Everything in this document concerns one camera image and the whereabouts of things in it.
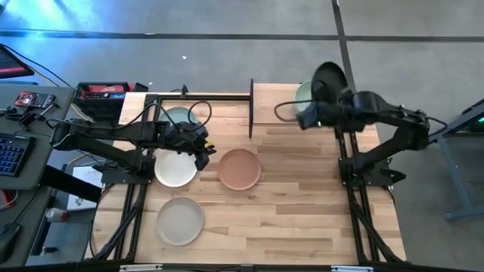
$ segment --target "gray desk surface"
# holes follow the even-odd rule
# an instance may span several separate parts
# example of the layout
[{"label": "gray desk surface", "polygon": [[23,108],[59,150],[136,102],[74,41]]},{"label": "gray desk surface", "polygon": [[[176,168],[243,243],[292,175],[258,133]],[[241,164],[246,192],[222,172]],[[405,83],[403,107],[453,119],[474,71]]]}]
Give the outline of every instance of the gray desk surface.
[{"label": "gray desk surface", "polygon": [[[63,119],[69,109],[70,101],[74,95],[72,88],[59,88],[59,87],[42,87],[42,86],[25,86],[25,85],[0,85],[0,108],[13,105],[15,99],[21,91],[34,91],[37,93],[54,94],[56,96],[56,103],[60,106],[60,109],[56,109],[48,114],[47,118]],[[43,133],[50,135],[51,129],[44,123],[34,122],[30,128],[37,133]],[[13,121],[7,120],[4,117],[0,117],[0,132],[13,133],[15,131],[22,130],[22,128]],[[19,178],[7,178],[0,176],[0,188],[8,189],[13,183],[19,183],[23,180],[28,181],[29,186],[25,186],[25,190],[19,190],[19,196],[14,203],[12,209],[0,211],[0,225],[11,223],[23,209],[23,207],[32,199],[37,184],[45,165],[47,164],[48,157],[51,154],[51,146],[48,143],[49,138],[40,135],[29,135],[36,137],[36,145],[30,154],[29,159],[24,166]],[[45,214],[45,208],[52,194],[50,187],[41,187],[37,193],[36,199],[32,201],[29,207],[21,215],[19,224],[22,226],[20,235],[17,238],[17,242],[14,248],[14,254],[0,267],[18,267],[24,266],[29,256],[30,249],[32,248],[33,241],[39,230],[39,224],[42,217]]]}]

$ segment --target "keyboard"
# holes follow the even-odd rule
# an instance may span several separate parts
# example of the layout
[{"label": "keyboard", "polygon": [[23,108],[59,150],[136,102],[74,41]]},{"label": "keyboard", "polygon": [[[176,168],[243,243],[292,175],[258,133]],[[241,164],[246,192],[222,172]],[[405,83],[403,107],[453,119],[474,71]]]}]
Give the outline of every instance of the keyboard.
[{"label": "keyboard", "polygon": [[0,133],[0,175],[18,177],[35,141],[35,137]]}]

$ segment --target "gray floor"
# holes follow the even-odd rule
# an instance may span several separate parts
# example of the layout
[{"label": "gray floor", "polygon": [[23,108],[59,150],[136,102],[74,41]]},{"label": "gray floor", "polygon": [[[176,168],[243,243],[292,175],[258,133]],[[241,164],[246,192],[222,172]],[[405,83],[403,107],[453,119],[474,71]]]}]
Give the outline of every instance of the gray floor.
[{"label": "gray floor", "polygon": [[[354,36],[482,36],[480,0],[339,0],[344,29]],[[87,32],[309,34],[336,35],[331,0],[12,0],[0,16],[7,29]],[[53,39],[6,38],[16,48],[75,85],[79,81],[127,81],[168,91],[186,84],[194,91],[247,91],[256,82],[302,82],[320,63],[342,63],[337,41]],[[482,99],[484,43],[349,42],[358,90],[425,110],[450,122]],[[25,78],[41,82],[40,78]],[[379,126],[381,140],[392,128]],[[451,144],[476,202],[480,142]],[[53,153],[60,167],[75,153]],[[460,204],[435,146],[395,156],[392,167],[408,178],[395,186],[396,209],[408,260],[415,264],[484,270],[484,217],[447,222],[444,213]],[[49,246],[63,246],[60,234],[82,236],[80,224],[56,226]],[[79,259],[85,239],[70,241],[66,253],[30,264]]]}]

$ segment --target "white paper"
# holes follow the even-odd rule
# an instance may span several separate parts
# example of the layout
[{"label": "white paper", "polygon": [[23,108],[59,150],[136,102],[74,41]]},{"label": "white paper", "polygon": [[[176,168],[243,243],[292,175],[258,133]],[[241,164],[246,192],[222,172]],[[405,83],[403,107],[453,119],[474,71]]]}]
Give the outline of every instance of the white paper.
[{"label": "white paper", "polygon": [[[82,181],[88,182],[97,187],[102,187],[101,178],[103,174],[94,170],[91,166],[74,167],[73,177]],[[81,209],[94,209],[96,203],[79,198],[78,196],[69,195],[69,201],[67,202],[67,211],[77,211]]]}]

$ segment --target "wooden board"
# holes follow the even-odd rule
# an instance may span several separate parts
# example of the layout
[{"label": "wooden board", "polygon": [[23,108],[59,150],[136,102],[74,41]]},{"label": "wooden board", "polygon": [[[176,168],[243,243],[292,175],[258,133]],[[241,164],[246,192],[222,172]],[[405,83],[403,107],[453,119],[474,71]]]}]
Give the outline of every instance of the wooden board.
[{"label": "wooden board", "polygon": [[[180,188],[154,181],[148,188],[137,262],[212,264],[356,264],[355,243],[346,191],[337,171],[339,150],[330,128],[300,131],[296,124],[272,122],[272,104],[291,97],[298,85],[256,85],[253,138],[248,138],[248,103],[210,102],[213,116],[207,124],[209,140],[217,153],[206,169]],[[128,94],[121,123],[136,116],[144,94]],[[167,101],[165,108],[190,106]],[[200,121],[208,110],[194,109]],[[361,150],[379,144],[377,131],[369,126],[358,134]],[[117,147],[132,148],[116,142]],[[224,187],[217,177],[220,158],[231,149],[254,152],[262,163],[259,183],[247,191]],[[116,185],[99,205],[93,231],[98,251],[119,224],[126,186]],[[368,189],[374,224],[388,245],[405,258],[399,225],[389,194]],[[187,196],[203,208],[205,224],[201,235],[187,246],[165,244],[155,231],[157,213],[169,199]],[[131,229],[125,239],[124,252]],[[369,256],[368,237],[364,242]]]}]

